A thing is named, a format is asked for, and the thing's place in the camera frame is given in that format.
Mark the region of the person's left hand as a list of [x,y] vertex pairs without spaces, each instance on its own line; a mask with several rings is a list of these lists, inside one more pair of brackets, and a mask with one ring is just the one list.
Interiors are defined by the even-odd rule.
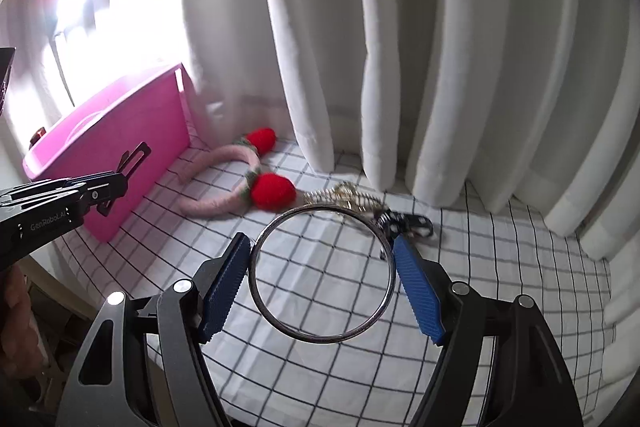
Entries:
[[10,378],[37,375],[43,366],[38,334],[32,326],[32,304],[25,277],[17,265],[8,272],[2,286],[1,303],[6,318],[1,327],[1,369]]

